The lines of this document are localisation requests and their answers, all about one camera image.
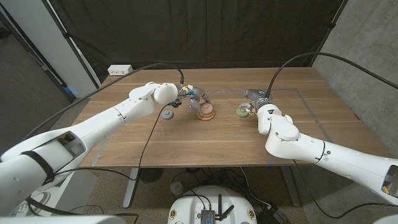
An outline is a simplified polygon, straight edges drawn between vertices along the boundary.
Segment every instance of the black curtain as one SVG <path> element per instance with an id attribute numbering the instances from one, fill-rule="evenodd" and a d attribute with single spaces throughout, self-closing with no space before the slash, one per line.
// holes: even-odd
<path id="1" fill-rule="evenodd" d="M 101 81 L 139 68 L 278 67 L 316 51 L 343 0 L 51 0 Z M 291 66 L 306 67 L 311 57 Z"/>

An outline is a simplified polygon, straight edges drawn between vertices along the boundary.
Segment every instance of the floor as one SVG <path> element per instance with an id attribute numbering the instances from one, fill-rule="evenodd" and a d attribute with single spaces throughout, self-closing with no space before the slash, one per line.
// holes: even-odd
<path id="1" fill-rule="evenodd" d="M 87 102 L 88 100 L 83 101 L 65 112 L 52 126 L 52 129 L 71 125 Z M 234 170 L 238 175 L 242 175 L 238 167 L 230 169 Z M 128 175 L 130 171 L 130 169 L 115 170 L 126 175 Z M 219 170 L 221 170 L 221 168 L 214 167 L 210 170 L 208 168 L 203 168 L 195 174 L 181 174 L 175 181 L 181 181 L 185 190 L 190 190 L 199 185 L 198 180 L 203 184 L 203 181 L 208 179 L 210 172 L 217 172 Z M 157 182 L 145 183 L 140 181 L 132 206 L 129 209 L 124 209 L 122 207 L 127 179 L 121 175 L 110 172 L 94 171 L 93 173 L 98 176 L 98 180 L 90 196 L 88 205 L 101 206 L 105 214 L 138 213 L 139 219 L 137 223 L 167 223 L 169 209 L 175 201 L 170 191 L 170 184 L 175 175 L 182 171 L 185 171 L 185 169 L 164 169 L 163 176 Z M 291 206 L 287 189 L 278 167 L 247 167 L 245 168 L 245 172 L 248 176 L 250 188 L 257 197 L 266 202 L 276 204 L 281 212 L 288 218 L 289 222 L 308 223 L 303 207 Z M 248 193 L 246 187 L 231 186 L 231 184 L 227 182 L 219 181 L 215 183 L 215 181 L 212 180 L 206 184 L 223 184 L 240 194 Z M 252 198 L 248 197 L 248 199 L 255 211 L 260 212 L 261 206 Z M 87 215 L 100 213 L 101 210 L 96 207 L 87 207 L 84 211 L 84 214 Z M 126 223 L 134 223 L 135 217 L 123 217 L 123 219 Z"/>

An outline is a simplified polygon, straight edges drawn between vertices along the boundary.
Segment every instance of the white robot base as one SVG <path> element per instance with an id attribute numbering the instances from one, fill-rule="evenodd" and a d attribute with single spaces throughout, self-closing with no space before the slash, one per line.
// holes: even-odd
<path id="1" fill-rule="evenodd" d="M 201 196 L 208 198 L 211 205 Z M 173 203 L 167 223 L 257 224 L 257 219 L 253 206 L 239 193 L 222 186 L 204 185 L 189 190 Z"/>

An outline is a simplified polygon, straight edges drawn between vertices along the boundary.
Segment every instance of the table leg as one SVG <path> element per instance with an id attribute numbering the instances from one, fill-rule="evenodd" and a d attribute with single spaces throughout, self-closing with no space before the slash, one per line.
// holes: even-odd
<path id="1" fill-rule="evenodd" d="M 292 205 L 295 207 L 300 206 L 300 199 L 299 199 L 299 194 L 297 193 L 296 185 L 294 183 L 292 171 L 290 170 L 290 167 L 288 166 L 282 166 L 280 167 L 280 170 L 282 171 L 282 175 L 284 177 L 287 191 L 289 192 L 290 195 L 290 201 L 292 202 Z"/>
<path id="2" fill-rule="evenodd" d="M 135 179 L 138 175 L 138 168 L 131 169 L 130 178 Z M 123 208 L 129 208 L 131 206 L 132 199 L 136 193 L 138 180 L 129 180 L 127 184 L 126 194 L 124 195 Z"/>

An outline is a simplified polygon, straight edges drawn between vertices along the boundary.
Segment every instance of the black strap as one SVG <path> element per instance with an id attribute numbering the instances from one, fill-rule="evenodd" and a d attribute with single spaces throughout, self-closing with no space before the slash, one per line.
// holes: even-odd
<path id="1" fill-rule="evenodd" d="M 21 154 L 29 156 L 43 168 L 44 172 L 47 174 L 47 178 L 44 181 L 43 185 L 54 181 L 54 171 L 53 171 L 52 167 L 37 152 L 26 151 L 26 152 L 22 152 Z"/>

